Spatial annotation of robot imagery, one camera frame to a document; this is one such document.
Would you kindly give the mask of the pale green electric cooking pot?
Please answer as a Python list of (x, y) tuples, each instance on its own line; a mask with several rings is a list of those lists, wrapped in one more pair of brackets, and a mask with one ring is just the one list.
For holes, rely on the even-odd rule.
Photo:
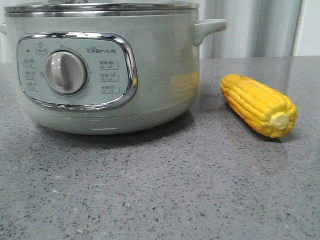
[(194, 12), (18, 17), (0, 31), (11, 50), (19, 103), (38, 124), (112, 135), (183, 114), (199, 91), (199, 46), (225, 19)]

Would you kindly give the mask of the yellow corn cob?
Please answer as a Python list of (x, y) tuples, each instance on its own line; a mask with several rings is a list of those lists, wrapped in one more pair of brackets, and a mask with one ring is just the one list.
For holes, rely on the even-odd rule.
[(228, 74), (220, 90), (229, 106), (256, 132), (282, 138), (295, 126), (298, 109), (285, 94), (247, 76)]

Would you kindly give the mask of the glass pot lid steel rim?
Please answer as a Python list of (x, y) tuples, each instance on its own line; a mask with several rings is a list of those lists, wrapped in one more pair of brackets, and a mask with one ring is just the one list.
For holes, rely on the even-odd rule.
[(197, 10), (199, 4), (186, 0), (33, 0), (4, 7), (6, 13), (176, 11)]

